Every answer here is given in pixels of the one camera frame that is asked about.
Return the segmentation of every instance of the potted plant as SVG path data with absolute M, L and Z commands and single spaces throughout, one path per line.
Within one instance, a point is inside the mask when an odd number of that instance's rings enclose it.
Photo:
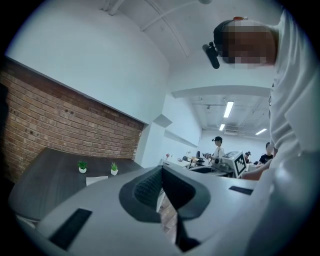
M 116 175 L 118 173 L 118 166 L 115 162 L 111 164 L 111 174 Z
M 88 164 L 86 162 L 79 161 L 78 162 L 79 172 L 84 174 L 87 171 L 87 166 Z

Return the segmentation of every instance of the white wall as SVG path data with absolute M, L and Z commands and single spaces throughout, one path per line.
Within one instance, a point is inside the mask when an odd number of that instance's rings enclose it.
M 269 140 L 259 140 L 253 138 L 238 137 L 232 135 L 225 135 L 222 132 L 204 130 L 202 132 L 202 138 L 199 143 L 200 153 L 210 153 L 213 154 L 216 145 L 212 139 L 216 136 L 220 136 L 223 139 L 222 147 L 224 152 L 228 153 L 230 151 L 243 151 L 243 153 L 250 151 L 251 156 L 249 159 L 254 163 L 259 161 L 261 155 L 266 153 L 266 143 Z
M 136 151 L 135 162 L 143 168 L 155 167 L 163 158 L 161 149 L 165 128 L 152 122 L 143 129 Z
M 167 94 L 162 114 L 172 121 L 166 129 L 162 144 L 162 157 L 166 154 L 181 158 L 191 151 L 196 155 L 202 128 L 188 99 Z
M 162 114 L 172 121 L 166 130 L 198 146 L 202 128 L 188 99 L 174 98 L 172 94 L 167 94 Z
M 248 86 L 270 89 L 273 83 L 273 67 L 249 69 L 247 65 L 226 64 L 219 57 L 220 68 L 214 69 L 199 50 L 181 63 L 171 65 L 168 87 L 172 92 L 214 86 Z
M 100 0 L 45 2 L 6 56 L 144 123 L 161 113 L 169 63 L 131 20 Z
M 173 158 L 175 159 L 182 159 L 184 156 L 187 156 L 187 152 L 189 151 L 191 152 L 189 156 L 196 156 L 198 147 L 187 145 L 183 142 L 164 136 L 162 143 L 162 157 L 166 154 L 170 154 L 173 155 Z

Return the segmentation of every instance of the brick wall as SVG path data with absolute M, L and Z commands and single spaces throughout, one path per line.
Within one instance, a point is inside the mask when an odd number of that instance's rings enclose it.
M 45 147 L 134 159 L 141 122 L 8 59 L 0 71 L 0 82 L 9 91 L 3 153 L 11 180 L 16 182 Z

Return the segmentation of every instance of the gray table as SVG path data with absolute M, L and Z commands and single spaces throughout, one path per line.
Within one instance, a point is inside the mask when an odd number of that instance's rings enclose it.
M 80 173 L 78 161 L 87 162 Z M 86 177 L 108 176 L 116 162 L 116 176 L 143 169 L 131 159 L 103 158 L 67 153 L 46 147 L 24 171 L 9 196 L 9 206 L 19 216 L 42 220 L 56 206 L 86 187 Z

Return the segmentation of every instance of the small succulent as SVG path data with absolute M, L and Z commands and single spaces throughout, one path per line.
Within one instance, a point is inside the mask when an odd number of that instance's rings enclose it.
M 86 169 L 87 166 L 88 164 L 86 162 L 82 162 L 82 161 L 78 162 L 78 167 L 81 168 L 82 170 Z
M 113 163 L 111 164 L 111 170 L 112 170 L 112 171 L 118 170 L 118 166 L 117 166 L 117 164 L 116 164 L 115 162 L 113 162 Z

